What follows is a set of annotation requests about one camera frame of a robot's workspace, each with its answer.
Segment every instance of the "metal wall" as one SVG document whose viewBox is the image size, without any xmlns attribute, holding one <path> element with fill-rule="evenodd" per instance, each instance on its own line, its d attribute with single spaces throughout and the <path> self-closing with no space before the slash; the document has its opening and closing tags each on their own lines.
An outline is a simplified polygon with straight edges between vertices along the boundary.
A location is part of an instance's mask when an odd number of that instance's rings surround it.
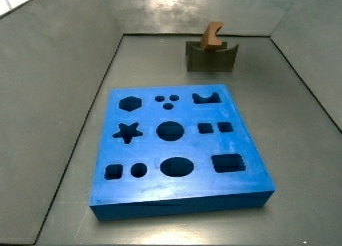
<svg viewBox="0 0 342 246">
<path fill-rule="evenodd" d="M 342 129 L 342 0 L 298 0 L 271 39 Z"/>
<path fill-rule="evenodd" d="M 294 0 L 107 0 L 124 33 L 203 33 L 222 21 L 222 34 L 274 31 Z"/>
<path fill-rule="evenodd" d="M 33 0 L 0 21 L 0 243 L 33 243 L 121 38 L 103 0 Z"/>
</svg>

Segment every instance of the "shape sorter board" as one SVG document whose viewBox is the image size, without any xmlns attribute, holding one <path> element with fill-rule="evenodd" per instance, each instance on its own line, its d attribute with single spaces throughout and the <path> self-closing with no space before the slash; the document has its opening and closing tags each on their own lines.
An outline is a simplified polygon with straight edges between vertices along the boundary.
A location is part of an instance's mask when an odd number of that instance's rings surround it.
<svg viewBox="0 0 342 246">
<path fill-rule="evenodd" d="M 111 91 L 89 196 L 99 220 L 260 207 L 274 190 L 224 85 Z"/>
</svg>

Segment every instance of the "wooden piece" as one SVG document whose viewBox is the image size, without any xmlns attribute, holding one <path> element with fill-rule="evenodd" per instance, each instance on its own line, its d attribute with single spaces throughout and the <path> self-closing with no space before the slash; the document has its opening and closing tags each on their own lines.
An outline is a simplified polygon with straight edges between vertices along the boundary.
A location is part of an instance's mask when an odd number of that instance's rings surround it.
<svg viewBox="0 0 342 246">
<path fill-rule="evenodd" d="M 222 28 L 222 22 L 211 22 L 206 29 L 206 32 L 200 39 L 200 49 L 202 50 L 218 50 L 222 46 L 222 41 L 216 38 L 216 33 Z"/>
</svg>

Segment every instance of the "oval hole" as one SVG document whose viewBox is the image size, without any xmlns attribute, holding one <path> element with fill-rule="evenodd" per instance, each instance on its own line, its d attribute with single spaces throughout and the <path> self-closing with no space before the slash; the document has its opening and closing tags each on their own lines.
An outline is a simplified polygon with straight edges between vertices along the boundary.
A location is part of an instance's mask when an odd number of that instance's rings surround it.
<svg viewBox="0 0 342 246">
<path fill-rule="evenodd" d="M 131 168 L 131 174 L 133 177 L 140 178 L 147 173 L 147 166 L 143 163 L 136 163 Z"/>
<path fill-rule="evenodd" d="M 160 164 L 160 170 L 168 177 L 184 177 L 194 170 L 194 163 L 183 157 L 172 157 Z"/>
</svg>

